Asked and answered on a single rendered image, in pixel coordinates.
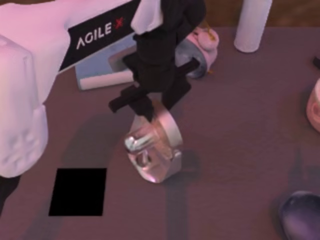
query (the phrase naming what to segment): white cylinder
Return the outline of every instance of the white cylinder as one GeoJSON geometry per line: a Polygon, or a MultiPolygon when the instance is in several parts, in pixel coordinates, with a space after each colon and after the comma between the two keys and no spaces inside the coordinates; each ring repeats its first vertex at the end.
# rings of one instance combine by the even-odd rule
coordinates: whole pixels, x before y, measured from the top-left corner
{"type": "Polygon", "coordinates": [[[240,52],[258,50],[273,0],[243,0],[234,46],[240,52]]]}
{"type": "Polygon", "coordinates": [[[82,78],[79,80],[79,88],[81,90],[90,90],[118,84],[131,83],[133,81],[133,73],[130,70],[126,70],[101,76],[82,78]]]}

